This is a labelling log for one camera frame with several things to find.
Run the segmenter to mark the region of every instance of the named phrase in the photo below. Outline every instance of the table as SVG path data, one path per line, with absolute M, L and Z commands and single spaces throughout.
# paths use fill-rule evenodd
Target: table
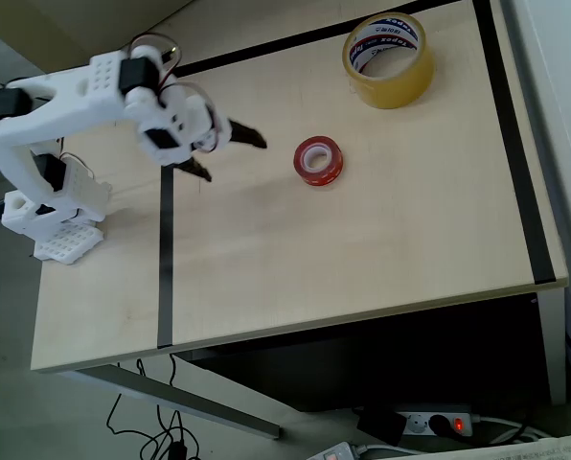
M 67 138 L 113 194 L 106 240 L 77 264 L 43 264 L 33 370 L 277 437 L 274 424 L 107 364 L 538 292 L 563 401 L 568 276 L 499 2 L 283 3 L 203 0 L 162 26 L 195 60 L 180 75 L 257 127 L 267 151 L 198 155 L 206 184 L 153 165 L 129 123 Z M 357 18 L 394 7 L 422 22 L 437 70 L 417 101 L 376 110 L 350 89 L 340 52 Z M 292 167 L 318 134 L 345 155 L 328 190 Z

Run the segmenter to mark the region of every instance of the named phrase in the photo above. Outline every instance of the power strip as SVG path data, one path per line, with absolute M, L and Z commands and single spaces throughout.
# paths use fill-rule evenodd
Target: power strip
M 458 434 L 463 436 L 473 435 L 473 422 L 467 412 L 420 412 L 420 411 L 398 411 L 407 418 L 403 435 L 411 436 L 436 436 L 434 431 L 428 426 L 428 421 L 433 415 L 443 415 Z

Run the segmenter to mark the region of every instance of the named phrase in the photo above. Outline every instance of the black tape line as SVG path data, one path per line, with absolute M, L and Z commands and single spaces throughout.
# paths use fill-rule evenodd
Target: black tape line
M 314 31 L 308 31 L 297 35 L 287 36 L 285 38 L 279 38 L 277 40 L 268 41 L 260 45 L 250 46 L 249 48 L 233 51 L 232 53 L 226 53 L 225 55 L 209 57 L 207 59 L 192 62 L 190 64 L 180 65 L 174 69 L 173 74 L 178 78 L 187 77 L 189 75 L 204 72 L 206 70 L 223 67 L 224 65 L 234 64 L 235 62 L 259 58 L 260 56 L 270 55 L 272 53 L 277 53 L 289 48 L 306 45 L 314 41 L 325 40 L 327 38 L 333 38 L 334 36 L 348 34 L 362 21 L 368 19 L 369 17 L 375 16 L 376 14 L 382 14 L 385 12 L 403 12 L 405 14 L 415 14 L 416 12 L 423 12 L 424 10 L 430 10 L 431 8 L 440 7 L 442 5 L 447 5 L 457 1 L 459 0 L 416 0 L 411 3 L 400 5 L 399 7 L 395 7 L 391 10 L 375 12 L 373 14 L 358 17 L 356 19 L 351 19 L 349 21 L 323 27 L 321 29 L 315 29 Z
M 538 210 L 537 197 L 533 187 L 522 137 L 517 125 L 512 93 L 509 89 L 507 72 L 500 53 L 498 35 L 492 18 L 490 0 L 473 0 L 479 34 L 484 48 L 488 75 L 496 106 L 496 115 L 503 135 L 507 161 L 514 183 L 515 199 L 522 220 L 524 238 L 531 261 L 536 285 L 556 281 L 550 251 L 545 240 L 543 222 Z
M 172 345 L 172 168 L 160 172 L 158 348 Z

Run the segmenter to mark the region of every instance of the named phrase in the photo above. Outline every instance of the robotic arm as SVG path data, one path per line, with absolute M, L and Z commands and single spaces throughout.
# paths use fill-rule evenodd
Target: robotic arm
M 199 94 L 189 95 L 186 86 Z M 48 102 L 39 105 L 41 99 Z M 103 239 L 95 224 L 105 217 L 110 186 L 79 161 L 62 159 L 55 139 L 117 120 L 136 122 L 140 146 L 158 165 L 209 182 L 194 150 L 230 141 L 266 148 L 258 131 L 229 120 L 201 88 L 170 75 L 152 46 L 0 85 L 0 171 L 18 188 L 5 195 L 0 219 L 35 241 L 38 259 L 71 264 Z

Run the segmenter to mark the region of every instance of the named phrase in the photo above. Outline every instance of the red indicator light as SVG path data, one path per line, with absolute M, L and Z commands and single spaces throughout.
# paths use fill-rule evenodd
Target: red indicator light
M 454 419 L 454 428 L 456 431 L 462 431 L 465 429 L 465 423 L 460 418 Z

